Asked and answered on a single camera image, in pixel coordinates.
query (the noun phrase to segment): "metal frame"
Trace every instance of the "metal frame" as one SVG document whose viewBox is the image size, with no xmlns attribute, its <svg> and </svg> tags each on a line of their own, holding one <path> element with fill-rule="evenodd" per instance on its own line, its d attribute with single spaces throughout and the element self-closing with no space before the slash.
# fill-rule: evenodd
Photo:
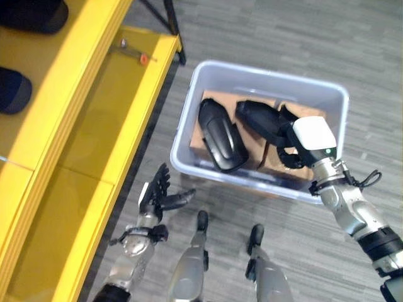
<svg viewBox="0 0 403 302">
<path fill-rule="evenodd" d="M 178 20 L 174 9 L 173 0 L 164 0 L 164 7 L 166 10 L 168 20 L 161 15 L 161 13 L 149 2 L 149 0 L 140 0 L 147 9 L 164 25 L 173 35 L 179 36 L 181 42 L 181 50 L 178 52 L 179 61 L 181 65 L 186 64 L 186 54 L 184 52 L 184 45 L 179 31 Z"/>
</svg>

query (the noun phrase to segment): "black shoe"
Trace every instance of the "black shoe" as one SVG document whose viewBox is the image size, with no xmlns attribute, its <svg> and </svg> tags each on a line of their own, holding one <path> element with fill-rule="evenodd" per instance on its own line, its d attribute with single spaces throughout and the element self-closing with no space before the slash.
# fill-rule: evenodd
<svg viewBox="0 0 403 302">
<path fill-rule="evenodd" d="M 252 254 L 252 249 L 255 245 L 258 246 L 261 245 L 263 235 L 264 235 L 264 226 L 262 226 L 260 223 L 252 228 L 251 235 L 249 236 L 249 241 L 247 243 L 246 251 L 248 255 Z"/>
<path fill-rule="evenodd" d="M 2 0 L 0 25 L 38 33 L 56 33 L 67 20 L 63 0 Z"/>
<path fill-rule="evenodd" d="M 0 67 L 0 113 L 9 115 L 24 109 L 32 93 L 30 80 L 17 71 Z"/>
</svg>

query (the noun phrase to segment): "metal clip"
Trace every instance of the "metal clip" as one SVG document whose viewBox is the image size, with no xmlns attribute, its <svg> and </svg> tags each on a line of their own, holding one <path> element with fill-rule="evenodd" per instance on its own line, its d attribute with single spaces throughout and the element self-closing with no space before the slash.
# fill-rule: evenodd
<svg viewBox="0 0 403 302">
<path fill-rule="evenodd" d="M 120 40 L 120 45 L 111 45 L 109 48 L 110 51 L 116 50 L 124 55 L 128 55 L 129 57 L 133 57 L 136 59 L 139 59 L 141 65 L 147 65 L 149 63 L 149 60 L 153 60 L 157 62 L 157 59 L 149 55 L 148 53 L 145 53 L 141 50 L 138 50 L 134 47 L 131 47 L 125 38 L 122 38 Z"/>
</svg>

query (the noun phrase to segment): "plastic bin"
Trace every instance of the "plastic bin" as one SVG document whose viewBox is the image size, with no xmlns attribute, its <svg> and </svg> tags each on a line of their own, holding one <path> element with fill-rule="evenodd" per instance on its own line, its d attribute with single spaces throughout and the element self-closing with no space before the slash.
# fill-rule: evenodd
<svg viewBox="0 0 403 302">
<path fill-rule="evenodd" d="M 349 96 L 345 88 L 330 82 L 281 74 L 243 65 L 208 60 L 195 69 L 171 149 L 173 167 L 185 174 L 244 186 L 308 203 L 322 203 L 308 191 L 310 181 L 290 181 L 257 171 L 239 169 L 230 174 L 216 170 L 212 162 L 202 160 L 189 148 L 193 127 L 204 90 L 278 98 L 319 108 L 326 112 L 338 142 L 341 156 Z"/>
</svg>

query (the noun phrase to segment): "yellow table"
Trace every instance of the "yellow table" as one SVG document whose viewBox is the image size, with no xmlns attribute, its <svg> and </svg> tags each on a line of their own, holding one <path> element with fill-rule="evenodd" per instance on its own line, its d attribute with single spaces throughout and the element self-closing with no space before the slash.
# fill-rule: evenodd
<svg viewBox="0 0 403 302">
<path fill-rule="evenodd" d="M 4 296 L 48 180 L 130 0 L 67 0 L 69 19 L 56 35 L 0 28 L 0 66 L 33 84 L 27 108 L 0 115 L 0 158 L 29 171 L 0 202 L 0 300 Z"/>
<path fill-rule="evenodd" d="M 127 27 L 113 43 L 118 45 L 123 37 L 156 61 L 143 66 L 120 52 L 106 54 L 40 202 L 6 301 L 78 297 L 179 48 L 177 36 Z"/>
</svg>

